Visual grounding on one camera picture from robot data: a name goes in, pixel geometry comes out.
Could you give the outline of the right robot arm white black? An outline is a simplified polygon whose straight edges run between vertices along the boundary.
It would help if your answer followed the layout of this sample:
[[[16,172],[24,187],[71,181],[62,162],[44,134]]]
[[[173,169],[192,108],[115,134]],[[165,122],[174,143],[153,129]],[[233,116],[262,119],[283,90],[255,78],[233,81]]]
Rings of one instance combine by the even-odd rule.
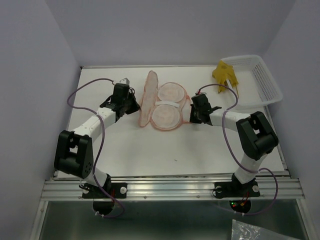
[[[238,169],[231,176],[231,181],[216,182],[212,194],[217,199],[259,197],[260,189],[256,182],[258,170],[268,154],[279,144],[278,137],[263,112],[252,114],[238,113],[212,107],[205,94],[191,98],[190,122],[222,127],[238,133],[243,150],[241,161],[236,161]]]

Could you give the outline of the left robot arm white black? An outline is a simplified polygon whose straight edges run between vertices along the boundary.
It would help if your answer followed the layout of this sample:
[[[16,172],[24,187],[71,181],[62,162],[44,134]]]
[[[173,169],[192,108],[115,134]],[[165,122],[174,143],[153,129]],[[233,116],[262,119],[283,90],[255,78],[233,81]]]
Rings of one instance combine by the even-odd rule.
[[[123,115],[130,115],[140,109],[133,88],[126,83],[116,83],[113,93],[94,111],[87,107],[92,116],[77,128],[63,130],[58,136],[54,168],[65,174],[76,176],[94,186],[100,197],[111,193],[111,177],[97,169],[94,158],[101,154],[106,137],[106,128],[115,124]],[[101,144],[94,156],[93,143],[101,137]]]

